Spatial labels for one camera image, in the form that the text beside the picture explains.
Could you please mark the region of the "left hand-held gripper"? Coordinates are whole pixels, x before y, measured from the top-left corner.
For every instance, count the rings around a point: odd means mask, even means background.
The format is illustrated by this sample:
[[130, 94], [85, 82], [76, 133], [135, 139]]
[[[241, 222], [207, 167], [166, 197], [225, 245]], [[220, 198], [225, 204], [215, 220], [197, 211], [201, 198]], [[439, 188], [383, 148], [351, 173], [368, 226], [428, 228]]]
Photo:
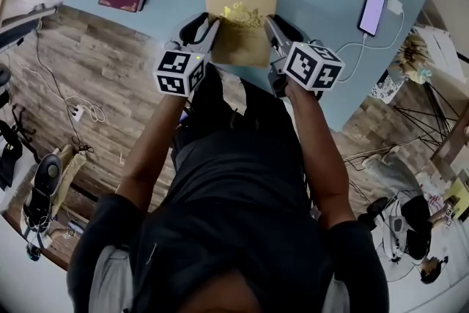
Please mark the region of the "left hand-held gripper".
[[202, 82], [206, 64], [220, 26], [216, 19], [195, 41], [199, 27], [208, 19], [207, 12], [200, 12], [181, 21], [174, 29], [171, 39], [157, 55], [153, 77], [162, 94], [189, 97]]

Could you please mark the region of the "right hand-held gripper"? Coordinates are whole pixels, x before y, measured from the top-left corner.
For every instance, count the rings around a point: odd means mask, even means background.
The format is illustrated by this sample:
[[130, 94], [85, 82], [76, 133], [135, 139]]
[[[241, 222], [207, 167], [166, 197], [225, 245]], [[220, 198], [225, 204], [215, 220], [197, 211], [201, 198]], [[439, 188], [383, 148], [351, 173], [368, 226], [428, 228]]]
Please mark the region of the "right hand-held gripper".
[[264, 25], [267, 39], [279, 56], [272, 63], [268, 78], [276, 97], [285, 97], [287, 77], [316, 95], [331, 91], [345, 63], [329, 48], [299, 43], [304, 41], [302, 32], [280, 15], [267, 16]]

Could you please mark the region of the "tan book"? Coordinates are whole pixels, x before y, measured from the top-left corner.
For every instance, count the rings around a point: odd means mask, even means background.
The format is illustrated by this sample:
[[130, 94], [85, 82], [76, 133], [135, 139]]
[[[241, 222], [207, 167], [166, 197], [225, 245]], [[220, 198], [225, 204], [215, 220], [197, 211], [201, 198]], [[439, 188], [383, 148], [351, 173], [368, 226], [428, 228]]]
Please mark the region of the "tan book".
[[245, 67], [270, 64], [264, 25], [276, 13], [277, 0], [205, 0], [208, 23], [220, 21], [211, 50], [212, 62]]

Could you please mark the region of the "person's left forearm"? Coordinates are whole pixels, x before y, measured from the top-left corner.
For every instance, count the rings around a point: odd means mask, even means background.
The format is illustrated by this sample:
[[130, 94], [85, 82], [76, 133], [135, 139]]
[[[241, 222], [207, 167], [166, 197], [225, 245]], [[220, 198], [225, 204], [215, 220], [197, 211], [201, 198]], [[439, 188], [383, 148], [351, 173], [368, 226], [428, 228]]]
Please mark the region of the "person's left forearm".
[[166, 95], [133, 145], [116, 194], [146, 213], [187, 99]]

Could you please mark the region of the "person's right forearm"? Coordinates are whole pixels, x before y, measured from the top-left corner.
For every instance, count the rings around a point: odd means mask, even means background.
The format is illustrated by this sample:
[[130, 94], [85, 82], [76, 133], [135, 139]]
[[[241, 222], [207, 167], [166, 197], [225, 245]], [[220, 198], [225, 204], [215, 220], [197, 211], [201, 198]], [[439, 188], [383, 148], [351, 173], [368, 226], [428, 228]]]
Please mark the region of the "person's right forearm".
[[330, 229], [354, 221], [349, 201], [349, 177], [322, 109], [313, 92], [287, 80], [285, 88], [293, 109], [312, 201], [320, 223]]

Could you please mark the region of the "black smartphone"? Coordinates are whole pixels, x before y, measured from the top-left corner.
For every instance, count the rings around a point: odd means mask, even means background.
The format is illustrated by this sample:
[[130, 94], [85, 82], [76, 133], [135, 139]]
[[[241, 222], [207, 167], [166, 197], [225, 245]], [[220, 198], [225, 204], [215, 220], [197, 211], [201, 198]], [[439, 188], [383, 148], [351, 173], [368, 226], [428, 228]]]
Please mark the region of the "black smartphone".
[[358, 29], [366, 35], [374, 37], [380, 23], [385, 0], [364, 0]]

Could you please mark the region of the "stool with patterned cloth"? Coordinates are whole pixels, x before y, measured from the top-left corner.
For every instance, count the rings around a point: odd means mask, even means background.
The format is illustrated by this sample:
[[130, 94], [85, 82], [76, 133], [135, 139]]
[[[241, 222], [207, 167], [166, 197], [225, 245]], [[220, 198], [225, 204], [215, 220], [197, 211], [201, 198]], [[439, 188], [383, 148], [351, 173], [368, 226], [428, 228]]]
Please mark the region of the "stool with patterned cloth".
[[405, 81], [406, 78], [400, 73], [390, 73], [386, 70], [372, 87], [368, 96], [389, 104]]

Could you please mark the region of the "dried flower bouquet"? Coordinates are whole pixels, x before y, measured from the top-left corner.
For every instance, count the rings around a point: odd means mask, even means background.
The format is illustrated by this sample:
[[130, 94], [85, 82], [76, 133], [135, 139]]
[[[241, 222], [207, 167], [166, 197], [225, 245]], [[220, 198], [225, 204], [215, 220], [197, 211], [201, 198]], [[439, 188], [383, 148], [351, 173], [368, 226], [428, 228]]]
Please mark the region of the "dried flower bouquet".
[[431, 81], [432, 71], [429, 69], [431, 61], [427, 44], [415, 32], [409, 33], [395, 56], [395, 62], [404, 75], [417, 84]]

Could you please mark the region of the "white box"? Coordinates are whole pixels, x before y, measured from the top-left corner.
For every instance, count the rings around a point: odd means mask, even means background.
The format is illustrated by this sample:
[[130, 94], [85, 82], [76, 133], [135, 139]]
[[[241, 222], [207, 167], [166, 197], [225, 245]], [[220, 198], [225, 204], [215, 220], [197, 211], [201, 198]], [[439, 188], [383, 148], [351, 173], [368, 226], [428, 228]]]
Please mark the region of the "white box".
[[414, 29], [426, 43], [434, 65], [443, 66], [459, 62], [449, 32], [432, 26], [415, 26]]

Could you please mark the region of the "person's black clothing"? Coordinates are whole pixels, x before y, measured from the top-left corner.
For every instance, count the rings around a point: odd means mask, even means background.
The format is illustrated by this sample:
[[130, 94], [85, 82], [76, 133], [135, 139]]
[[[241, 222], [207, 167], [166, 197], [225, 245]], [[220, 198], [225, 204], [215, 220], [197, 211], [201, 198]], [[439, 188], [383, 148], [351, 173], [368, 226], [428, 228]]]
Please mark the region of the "person's black clothing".
[[238, 116], [208, 65], [148, 211], [116, 192], [100, 198], [67, 270], [74, 313], [178, 313], [233, 269], [261, 313], [389, 313], [368, 226], [320, 223], [293, 109], [252, 84], [244, 90]]

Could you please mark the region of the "yellow-green box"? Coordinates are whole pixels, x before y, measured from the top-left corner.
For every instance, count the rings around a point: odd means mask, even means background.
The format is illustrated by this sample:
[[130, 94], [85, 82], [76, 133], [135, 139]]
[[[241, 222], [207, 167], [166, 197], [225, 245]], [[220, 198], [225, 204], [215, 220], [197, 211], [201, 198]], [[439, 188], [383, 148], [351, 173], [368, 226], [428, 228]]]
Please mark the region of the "yellow-green box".
[[469, 189], [461, 179], [457, 178], [445, 192], [443, 199], [450, 202], [458, 213], [462, 213], [469, 208]]

